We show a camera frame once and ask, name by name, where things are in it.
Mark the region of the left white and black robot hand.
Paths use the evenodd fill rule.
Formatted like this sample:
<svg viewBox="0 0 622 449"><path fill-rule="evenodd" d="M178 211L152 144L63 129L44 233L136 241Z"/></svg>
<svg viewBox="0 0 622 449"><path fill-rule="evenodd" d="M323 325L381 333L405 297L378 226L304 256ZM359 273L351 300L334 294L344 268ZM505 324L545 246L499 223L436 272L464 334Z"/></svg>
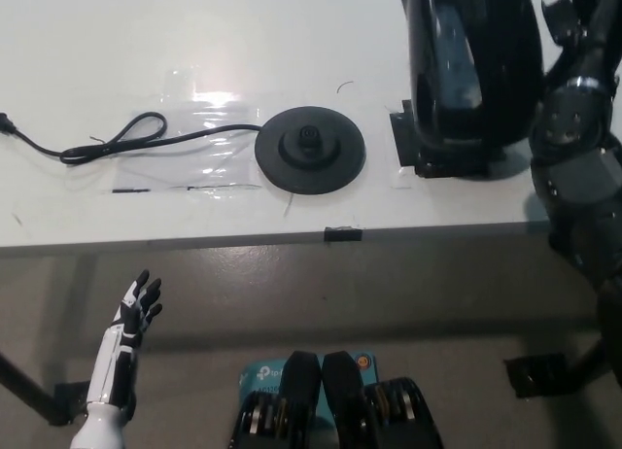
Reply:
<svg viewBox="0 0 622 449"><path fill-rule="evenodd" d="M88 404L108 404L122 411L135 406L138 355L145 333L162 311L161 280L143 270L123 295L105 329L86 396Z"/></svg>

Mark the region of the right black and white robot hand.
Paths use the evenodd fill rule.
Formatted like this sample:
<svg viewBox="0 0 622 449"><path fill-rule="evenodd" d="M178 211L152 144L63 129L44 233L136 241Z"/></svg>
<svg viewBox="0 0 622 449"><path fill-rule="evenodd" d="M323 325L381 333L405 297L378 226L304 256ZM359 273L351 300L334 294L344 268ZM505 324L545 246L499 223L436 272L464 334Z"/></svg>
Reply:
<svg viewBox="0 0 622 449"><path fill-rule="evenodd" d="M615 88L621 62L621 0L541 0L550 36L562 49L545 76L556 89L573 78L594 79Z"/></svg>

